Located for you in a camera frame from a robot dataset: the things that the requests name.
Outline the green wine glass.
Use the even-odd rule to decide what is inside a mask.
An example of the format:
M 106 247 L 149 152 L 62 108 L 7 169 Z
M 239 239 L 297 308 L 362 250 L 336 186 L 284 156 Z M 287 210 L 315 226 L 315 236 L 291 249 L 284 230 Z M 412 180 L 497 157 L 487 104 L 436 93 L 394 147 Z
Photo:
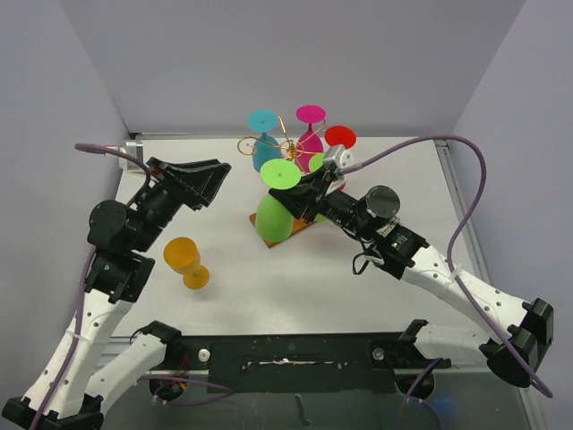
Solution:
M 317 153 L 313 155 L 308 163 L 308 168 L 310 173 L 314 173 L 315 171 L 319 170 L 323 166 L 323 159 L 325 154 L 324 153 Z M 314 218 L 315 222 L 322 222 L 325 221 L 326 218 L 320 214 L 317 214 Z
M 262 182 L 278 190 L 289 189 L 299 183 L 301 170 L 287 159 L 272 159 L 260 171 Z M 280 243 L 291 236 L 295 218 L 272 196 L 265 195 L 257 208 L 255 229 L 266 242 Z

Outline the magenta wine glass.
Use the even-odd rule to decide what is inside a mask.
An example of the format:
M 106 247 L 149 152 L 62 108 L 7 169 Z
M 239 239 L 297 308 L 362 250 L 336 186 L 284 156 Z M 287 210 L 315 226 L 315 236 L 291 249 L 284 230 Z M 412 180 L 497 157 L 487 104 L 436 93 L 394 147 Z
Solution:
M 318 105 L 307 104 L 299 107 L 295 112 L 296 118 L 307 124 L 306 132 L 299 138 L 298 149 L 302 155 L 314 155 L 323 151 L 319 130 L 325 124 L 326 110 Z

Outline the blue wine glass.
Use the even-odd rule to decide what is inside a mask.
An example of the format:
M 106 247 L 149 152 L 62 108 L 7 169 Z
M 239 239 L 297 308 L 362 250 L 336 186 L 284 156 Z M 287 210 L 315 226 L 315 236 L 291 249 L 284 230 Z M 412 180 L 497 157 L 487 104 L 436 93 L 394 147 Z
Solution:
M 252 164 L 256 172 L 260 172 L 266 162 L 281 158 L 278 141 L 269 135 L 278 126 L 278 122 L 278 114 L 270 109 L 255 110 L 247 117 L 250 130 L 260 135 L 253 144 Z

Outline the red wine glass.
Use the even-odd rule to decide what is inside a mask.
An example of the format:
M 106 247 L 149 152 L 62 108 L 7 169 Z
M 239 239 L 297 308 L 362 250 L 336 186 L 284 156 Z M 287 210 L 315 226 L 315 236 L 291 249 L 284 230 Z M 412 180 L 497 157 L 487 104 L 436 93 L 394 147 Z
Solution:
M 357 140 L 355 132 L 344 125 L 333 125 L 330 128 L 328 128 L 324 134 L 324 139 L 326 143 L 329 145 L 329 148 L 331 146 L 341 144 L 344 145 L 349 150 L 351 150 L 351 148 L 355 145 Z M 329 188 L 327 189 L 327 194 L 331 194 L 334 191 L 341 190 L 344 186 L 341 186 L 340 188 L 335 188 L 331 184 L 333 177 L 330 175 L 329 171 L 327 172 L 329 180 Z

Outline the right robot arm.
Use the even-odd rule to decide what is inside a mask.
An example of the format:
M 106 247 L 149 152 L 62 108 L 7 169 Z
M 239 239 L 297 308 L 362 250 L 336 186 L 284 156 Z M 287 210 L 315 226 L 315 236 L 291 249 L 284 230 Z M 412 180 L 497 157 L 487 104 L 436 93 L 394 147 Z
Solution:
M 398 344 L 401 360 L 419 366 L 426 359 L 448 359 L 486 366 L 511 385 L 548 387 L 537 375 L 552 345 L 553 308 L 540 298 L 527 302 L 477 278 L 454 263 L 397 217 L 398 195 L 376 185 L 356 199 L 330 190 L 319 170 L 287 190 L 270 195 L 297 219 L 310 222 L 321 215 L 357 241 L 365 260 L 397 280 L 421 288 L 475 324 L 453 328 L 423 322 L 419 331 Z

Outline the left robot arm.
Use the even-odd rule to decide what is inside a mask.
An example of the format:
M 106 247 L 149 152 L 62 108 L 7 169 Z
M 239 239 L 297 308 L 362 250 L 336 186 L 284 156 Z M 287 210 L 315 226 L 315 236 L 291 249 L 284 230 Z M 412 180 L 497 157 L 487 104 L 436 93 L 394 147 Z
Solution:
M 129 202 L 95 206 L 87 237 L 94 249 L 81 272 L 76 313 L 37 381 L 6 402 L 5 419 L 24 429 L 99 429 L 115 402 L 151 368 L 179 363 L 181 332 L 154 321 L 123 353 L 96 368 L 154 268 L 145 252 L 181 207 L 209 206 L 230 170 L 216 159 L 171 164 L 151 158 L 145 182 Z

